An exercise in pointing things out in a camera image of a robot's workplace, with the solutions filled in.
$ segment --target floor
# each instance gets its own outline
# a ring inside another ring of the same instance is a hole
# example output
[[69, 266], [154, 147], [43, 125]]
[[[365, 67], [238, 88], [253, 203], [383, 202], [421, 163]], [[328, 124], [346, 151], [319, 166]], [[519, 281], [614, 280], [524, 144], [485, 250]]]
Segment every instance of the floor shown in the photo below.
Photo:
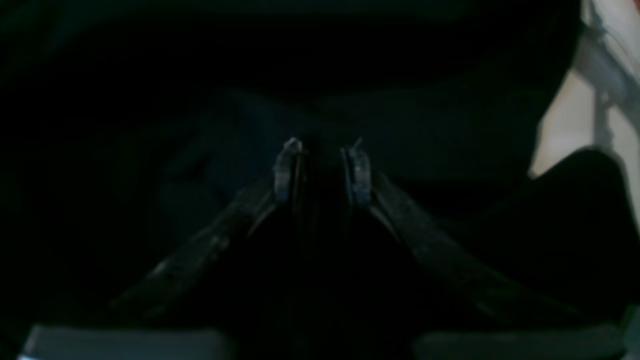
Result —
[[[640, 63], [640, 11], [633, 0], [595, 0], [595, 3], [603, 23], [627, 50], [621, 56], [622, 65], [640, 83], [637, 65], [634, 68], [630, 60], [635, 58], [636, 64]], [[605, 121], [599, 122], [597, 88], [579, 69], [569, 71], [540, 128], [541, 140], [531, 172], [540, 175], [583, 147], [608, 149], [617, 154], [626, 172], [629, 199], [635, 209], [636, 224], [640, 224], [640, 99], [631, 99], [635, 104], [632, 111], [612, 106], [605, 111]], [[640, 308], [629, 329], [627, 343], [633, 354], [624, 360], [640, 360]]]

